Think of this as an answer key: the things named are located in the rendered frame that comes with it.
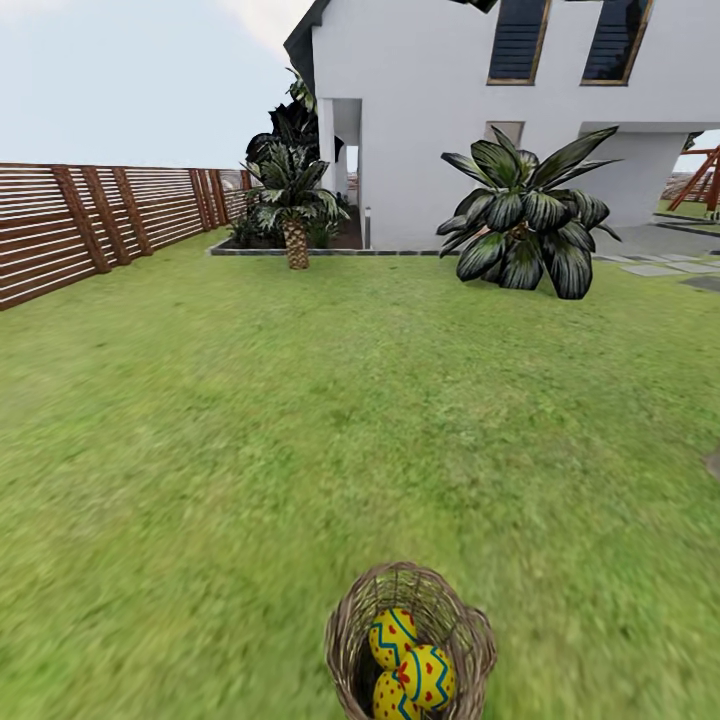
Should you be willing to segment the easter egg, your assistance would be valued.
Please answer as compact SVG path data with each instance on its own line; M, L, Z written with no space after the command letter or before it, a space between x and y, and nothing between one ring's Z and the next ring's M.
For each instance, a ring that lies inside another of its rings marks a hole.
M400 660L399 683L407 697L428 713L437 713L451 704L456 694L453 662L442 649L433 645L410 648Z
M388 607L376 614L367 629L369 652L384 670L398 668L410 648L417 648L417 624L409 610Z
M372 720L428 720L427 710L417 707L403 691L397 671L377 664L372 669L367 677L371 684L365 688Z

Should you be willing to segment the wicker basket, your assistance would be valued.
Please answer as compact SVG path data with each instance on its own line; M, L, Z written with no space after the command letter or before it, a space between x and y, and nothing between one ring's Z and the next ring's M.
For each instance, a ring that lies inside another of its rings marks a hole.
M452 614L447 619L450 625L444 627L439 639L427 629L417 629L418 645L442 649L454 664L456 694L448 707L436 713L435 720L480 720L487 679L497 664L497 644L489 620L485 611L465 605L440 573L412 561L392 561L370 567L355 579L339 602L337 612L329 613L325 639L330 643L326 645L325 661L347 720L371 720L361 704L360 688L363 658L370 648L366 628L371 620L367 613L381 607L383 591L378 586L379 576L402 573L416 574L411 588L415 593L426 586L422 578L428 583L434 581L439 589L432 593L432 598ZM468 648L459 645L461 626L471 642Z

